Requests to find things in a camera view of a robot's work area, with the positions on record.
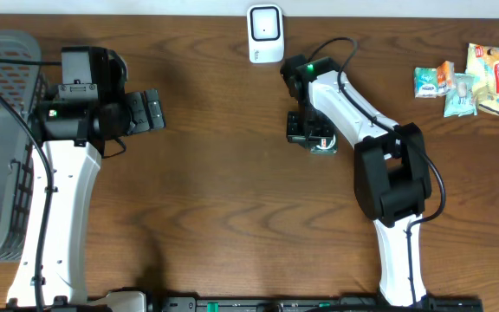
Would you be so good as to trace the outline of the teal candy pouch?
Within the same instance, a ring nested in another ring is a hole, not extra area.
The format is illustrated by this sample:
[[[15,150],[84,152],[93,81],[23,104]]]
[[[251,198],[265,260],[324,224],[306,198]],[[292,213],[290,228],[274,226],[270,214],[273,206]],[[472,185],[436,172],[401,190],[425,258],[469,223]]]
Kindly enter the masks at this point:
[[[445,96],[444,118],[477,115],[472,87],[475,77],[468,74],[455,74],[454,87]]]

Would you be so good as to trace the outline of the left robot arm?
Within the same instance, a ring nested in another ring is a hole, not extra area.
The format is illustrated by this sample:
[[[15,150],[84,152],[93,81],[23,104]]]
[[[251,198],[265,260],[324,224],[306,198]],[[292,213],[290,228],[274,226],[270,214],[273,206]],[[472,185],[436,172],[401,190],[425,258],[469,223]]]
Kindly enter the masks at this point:
[[[107,310],[87,298],[88,210],[108,141],[165,128],[158,91],[128,93],[126,62],[101,47],[65,47],[62,81],[29,116],[36,153],[21,262],[9,311]]]

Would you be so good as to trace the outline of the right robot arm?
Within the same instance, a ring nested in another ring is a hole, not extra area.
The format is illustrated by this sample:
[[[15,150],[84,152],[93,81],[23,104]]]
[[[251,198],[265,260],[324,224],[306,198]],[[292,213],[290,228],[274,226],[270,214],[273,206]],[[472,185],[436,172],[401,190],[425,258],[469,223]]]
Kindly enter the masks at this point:
[[[440,175],[426,155],[421,130],[385,117],[329,57],[290,57],[280,75],[299,106],[288,113],[288,142],[328,149],[340,133],[353,149],[354,196],[379,242],[381,297],[392,306],[423,306],[418,233],[427,220],[431,179]]]

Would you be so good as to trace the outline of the small teal box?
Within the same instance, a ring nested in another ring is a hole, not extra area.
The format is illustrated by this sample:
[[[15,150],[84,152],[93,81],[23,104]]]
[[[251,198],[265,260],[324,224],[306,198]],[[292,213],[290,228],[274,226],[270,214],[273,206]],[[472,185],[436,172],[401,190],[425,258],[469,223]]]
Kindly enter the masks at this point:
[[[415,68],[413,71],[414,94],[416,98],[436,98],[438,95],[437,70]]]

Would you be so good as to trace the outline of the black round-logo packet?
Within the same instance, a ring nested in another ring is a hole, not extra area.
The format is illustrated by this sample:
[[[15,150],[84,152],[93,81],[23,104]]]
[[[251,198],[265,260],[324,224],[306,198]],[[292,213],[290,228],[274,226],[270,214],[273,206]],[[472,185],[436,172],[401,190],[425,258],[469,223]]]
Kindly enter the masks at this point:
[[[310,152],[313,154],[336,154],[338,152],[336,136],[320,139],[317,145],[311,147]]]

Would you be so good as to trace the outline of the small orange box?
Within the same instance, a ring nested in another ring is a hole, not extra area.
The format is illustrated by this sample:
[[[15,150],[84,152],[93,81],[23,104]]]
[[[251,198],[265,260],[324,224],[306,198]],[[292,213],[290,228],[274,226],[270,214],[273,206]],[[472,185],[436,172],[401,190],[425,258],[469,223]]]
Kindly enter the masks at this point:
[[[444,96],[455,88],[454,63],[445,61],[436,68],[437,71],[437,95]]]

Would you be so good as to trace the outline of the white blue snack bag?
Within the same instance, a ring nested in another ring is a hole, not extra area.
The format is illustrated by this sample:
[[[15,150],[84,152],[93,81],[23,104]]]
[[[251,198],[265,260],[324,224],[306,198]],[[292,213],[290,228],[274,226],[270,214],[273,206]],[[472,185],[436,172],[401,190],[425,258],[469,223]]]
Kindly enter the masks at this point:
[[[474,77],[472,92],[477,107],[499,116],[499,47],[470,43],[465,73]]]

